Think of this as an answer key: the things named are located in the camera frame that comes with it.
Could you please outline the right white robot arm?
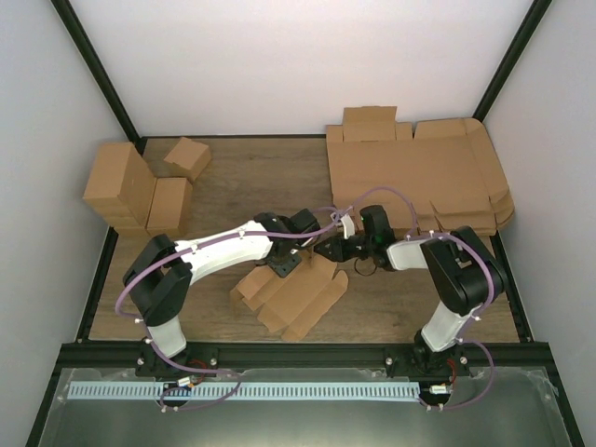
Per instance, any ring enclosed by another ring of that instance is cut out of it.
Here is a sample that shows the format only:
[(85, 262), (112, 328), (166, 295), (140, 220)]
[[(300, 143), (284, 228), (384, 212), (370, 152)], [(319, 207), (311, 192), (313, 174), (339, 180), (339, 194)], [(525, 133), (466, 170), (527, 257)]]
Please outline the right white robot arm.
[(317, 243), (314, 252), (336, 263), (371, 259), (377, 268), (390, 272), (428, 271), (439, 304), (414, 337), (412, 363), (420, 373), (436, 374), (463, 340), (469, 322), (479, 319), (483, 309), (506, 290), (505, 269), (469, 226), (399, 239), (382, 206), (368, 206), (359, 214), (361, 232), (329, 237)]

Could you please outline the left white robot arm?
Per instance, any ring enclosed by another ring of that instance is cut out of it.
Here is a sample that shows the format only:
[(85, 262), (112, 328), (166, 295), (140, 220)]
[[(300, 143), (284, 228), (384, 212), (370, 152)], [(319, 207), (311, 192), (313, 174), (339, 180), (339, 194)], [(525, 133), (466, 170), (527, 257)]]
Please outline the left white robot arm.
[(236, 264), (264, 261), (277, 269), (298, 260), (297, 251), (324, 232), (316, 216), (302, 209), (291, 217), (261, 212), (232, 230), (192, 240), (152, 237), (123, 276), (115, 311), (142, 324), (146, 343), (168, 375), (190, 365), (179, 314), (192, 285)]

